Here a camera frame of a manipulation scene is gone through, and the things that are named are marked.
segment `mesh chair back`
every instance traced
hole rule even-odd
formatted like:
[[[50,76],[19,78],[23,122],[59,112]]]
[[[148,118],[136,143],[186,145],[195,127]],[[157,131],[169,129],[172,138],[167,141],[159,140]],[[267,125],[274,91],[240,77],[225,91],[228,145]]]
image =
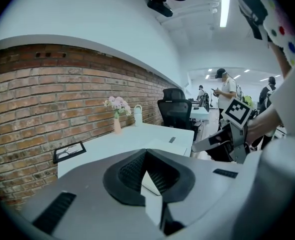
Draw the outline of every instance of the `mesh chair back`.
[[[166,101],[186,99],[184,92],[179,88],[164,89],[163,93],[164,93],[163,100],[166,100]]]
[[[158,109],[165,127],[189,130],[192,103],[187,99],[158,100]]]

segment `black office chair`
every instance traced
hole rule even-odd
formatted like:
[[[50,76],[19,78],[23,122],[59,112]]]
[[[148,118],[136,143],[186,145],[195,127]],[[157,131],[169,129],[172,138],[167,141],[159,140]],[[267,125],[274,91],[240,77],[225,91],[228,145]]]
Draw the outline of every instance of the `black office chair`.
[[[163,100],[185,100],[186,96],[180,88],[168,88],[163,90],[164,97]]]
[[[157,105],[165,127],[192,130],[194,131],[193,141],[197,139],[201,122],[194,123],[190,120],[191,101],[187,99],[161,99],[157,101]]]

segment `person in black shirt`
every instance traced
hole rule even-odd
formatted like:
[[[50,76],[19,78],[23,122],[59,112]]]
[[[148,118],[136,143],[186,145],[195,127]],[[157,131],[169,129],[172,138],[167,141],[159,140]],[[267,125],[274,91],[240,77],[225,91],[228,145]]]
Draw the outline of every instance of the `person in black shirt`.
[[[270,76],[268,78],[268,86],[264,87],[261,90],[261,93],[259,95],[259,99],[258,99],[258,106],[259,106],[259,113],[261,114],[262,112],[264,112],[271,104],[271,102],[268,100],[266,102],[266,98],[269,92],[274,91],[276,89],[276,79],[273,76]],[[256,139],[255,141],[253,141],[252,143],[252,150],[257,150],[258,149],[258,145],[260,144],[261,140],[263,139],[262,145],[261,145],[261,150],[264,149],[264,147],[272,140],[273,136],[267,136],[267,135],[263,135],[261,137],[259,137],[258,139]]]

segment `flower vase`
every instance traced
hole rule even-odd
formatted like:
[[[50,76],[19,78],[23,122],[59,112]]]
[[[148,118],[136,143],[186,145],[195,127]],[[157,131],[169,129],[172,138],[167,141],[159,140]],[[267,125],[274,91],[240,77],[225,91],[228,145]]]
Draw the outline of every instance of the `flower vase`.
[[[120,120],[118,118],[114,118],[114,132],[116,134],[121,134],[122,132]]]

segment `white sleeve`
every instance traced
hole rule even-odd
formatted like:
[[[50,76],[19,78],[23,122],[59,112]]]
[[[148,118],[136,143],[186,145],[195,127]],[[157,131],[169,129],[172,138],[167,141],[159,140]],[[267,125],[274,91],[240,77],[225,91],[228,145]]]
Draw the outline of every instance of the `white sleeve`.
[[[237,83],[235,82],[234,79],[231,79],[230,81],[228,81],[227,83],[228,85],[228,91],[229,92],[237,92]]]

